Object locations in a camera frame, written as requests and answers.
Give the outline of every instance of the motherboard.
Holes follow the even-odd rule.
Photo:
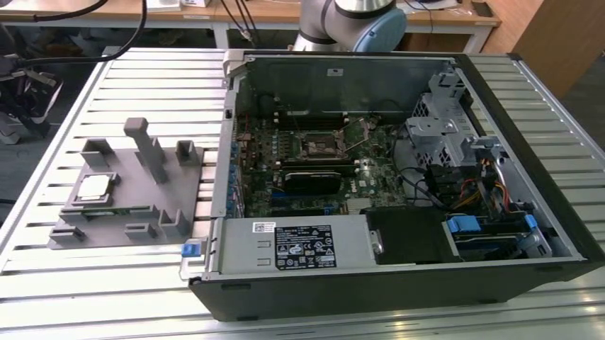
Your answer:
[[[352,215],[404,205],[390,157],[398,127],[376,115],[241,117],[235,142],[244,217]]]

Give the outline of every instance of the wall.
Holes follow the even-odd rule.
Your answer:
[[[543,0],[486,0],[502,20],[483,46],[484,53],[510,52],[526,30]]]
[[[605,48],[605,0],[487,0],[502,19],[483,52],[515,52],[562,97]]]

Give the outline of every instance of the green circuit board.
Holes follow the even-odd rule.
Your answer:
[[[372,207],[404,205],[403,187],[387,155],[392,129],[392,125],[376,124],[371,116],[351,119],[339,131],[277,130],[273,122],[252,118],[247,126],[239,122],[244,217],[347,215],[358,213],[347,206],[355,198],[364,198],[360,202],[368,201]],[[303,150],[301,136],[312,149]],[[331,143],[331,136],[339,145]],[[344,154],[354,160],[354,173],[342,176],[336,194],[287,194],[280,187],[283,173],[276,162],[288,157],[323,157],[327,153],[336,158]]]

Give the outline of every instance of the barcode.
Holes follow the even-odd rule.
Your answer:
[[[253,222],[252,232],[273,232],[275,222]]]

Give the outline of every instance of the blue latch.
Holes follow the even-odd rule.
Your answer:
[[[526,215],[526,222],[531,230],[534,230],[538,227],[538,221],[535,221],[535,217],[533,217],[533,215],[530,214]]]
[[[474,216],[459,215],[451,216],[447,220],[447,227],[450,232],[479,232],[480,226],[479,221]]]
[[[201,245],[184,243],[183,250],[180,251],[181,257],[200,257],[201,256]]]

